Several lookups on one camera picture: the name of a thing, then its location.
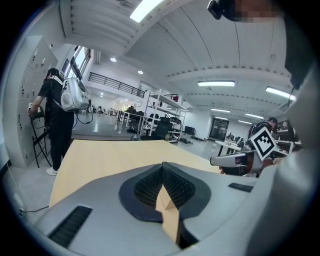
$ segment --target railing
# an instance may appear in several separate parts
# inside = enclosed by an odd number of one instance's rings
[[[105,77],[100,74],[90,72],[90,76],[88,80],[104,86],[110,86],[112,88],[118,89],[120,91],[124,91],[132,95],[136,95],[141,98],[145,96],[145,92],[143,90],[139,90],[131,85]]]
[[[178,94],[166,94],[164,96],[175,102],[178,102],[178,99],[179,99]]]

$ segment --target fluorescent light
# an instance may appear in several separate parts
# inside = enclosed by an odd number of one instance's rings
[[[240,120],[239,120],[239,122],[244,123],[244,124],[248,124],[248,125],[252,125],[252,122],[245,122],[245,121],[240,121]]]
[[[249,117],[253,117],[253,118],[265,119],[263,116],[258,116],[258,115],[255,115],[255,114],[248,114],[248,113],[246,113],[245,115],[246,115],[246,116],[249,116]]]
[[[135,8],[130,18],[139,23],[145,16],[147,16],[148,13],[152,11],[152,9],[154,9],[162,1],[163,0],[143,0],[137,6],[137,8]]]
[[[296,101],[297,100],[296,96],[290,95],[290,93],[287,93],[285,91],[278,90],[278,89],[275,89],[275,88],[272,88],[272,87],[269,87],[269,86],[265,89],[265,91],[268,92],[268,93],[272,93],[272,94],[276,94],[276,95],[285,97],[287,99],[290,98],[291,101]]]
[[[228,120],[228,118],[218,117],[218,116],[215,116],[214,118],[216,118],[216,119],[222,119],[222,120]]]
[[[228,86],[234,87],[236,85],[235,81],[206,81],[198,82],[199,86]]]
[[[223,109],[215,109],[215,108],[211,108],[212,111],[220,111],[220,112],[226,112],[226,113],[230,113],[229,110],[223,110]]]

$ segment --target gray floor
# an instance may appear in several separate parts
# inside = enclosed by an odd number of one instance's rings
[[[81,122],[86,123],[91,120],[91,115],[79,114],[78,118]],[[117,123],[114,116],[108,118],[106,115],[98,114],[93,115],[93,122],[89,124],[82,124],[78,121],[72,131],[73,139],[87,140],[127,141],[132,135],[134,134],[126,131],[125,125]],[[219,146],[210,140],[198,141],[191,139],[191,136],[186,134],[182,134],[181,137],[188,139],[193,144],[178,142],[173,145],[206,160],[209,160],[214,152],[219,150]],[[44,158],[39,165],[40,168],[34,162],[29,169],[11,166],[10,171],[7,171],[3,177],[3,185],[17,211],[20,208],[25,211],[33,211],[49,205],[55,177],[47,175],[46,169],[49,164]],[[25,217],[34,224],[47,210],[46,208],[37,212],[29,212],[25,214]]]

